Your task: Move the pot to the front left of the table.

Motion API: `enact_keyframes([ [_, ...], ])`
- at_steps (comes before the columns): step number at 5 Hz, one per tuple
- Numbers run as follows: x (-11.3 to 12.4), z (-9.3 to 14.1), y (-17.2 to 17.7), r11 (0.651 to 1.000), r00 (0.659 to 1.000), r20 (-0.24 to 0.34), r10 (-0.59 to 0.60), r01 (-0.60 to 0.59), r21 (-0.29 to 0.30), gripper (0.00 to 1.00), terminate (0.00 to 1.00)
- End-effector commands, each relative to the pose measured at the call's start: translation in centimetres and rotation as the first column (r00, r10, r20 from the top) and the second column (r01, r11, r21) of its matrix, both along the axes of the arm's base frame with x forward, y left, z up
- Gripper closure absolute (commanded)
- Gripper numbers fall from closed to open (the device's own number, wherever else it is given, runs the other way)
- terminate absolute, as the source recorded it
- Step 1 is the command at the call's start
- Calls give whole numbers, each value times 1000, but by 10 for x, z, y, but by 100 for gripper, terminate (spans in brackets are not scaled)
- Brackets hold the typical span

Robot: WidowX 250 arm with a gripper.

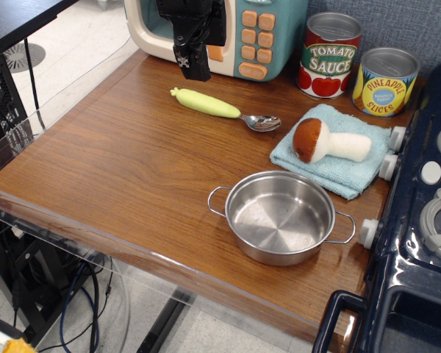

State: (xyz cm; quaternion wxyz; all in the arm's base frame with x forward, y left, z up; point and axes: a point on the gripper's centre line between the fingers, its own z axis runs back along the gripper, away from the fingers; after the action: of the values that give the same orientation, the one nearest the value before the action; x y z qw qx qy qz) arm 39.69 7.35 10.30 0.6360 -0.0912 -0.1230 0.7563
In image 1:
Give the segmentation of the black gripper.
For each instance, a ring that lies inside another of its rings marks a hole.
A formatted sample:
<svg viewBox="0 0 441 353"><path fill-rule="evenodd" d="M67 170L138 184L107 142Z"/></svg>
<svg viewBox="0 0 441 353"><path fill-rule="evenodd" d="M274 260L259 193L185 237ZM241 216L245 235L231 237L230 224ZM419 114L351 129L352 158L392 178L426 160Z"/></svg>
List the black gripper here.
<svg viewBox="0 0 441 353"><path fill-rule="evenodd" d="M156 6L173 27L173 52L184 77L208 81L211 73L205 44L226 43L225 1L156 1Z"/></svg>

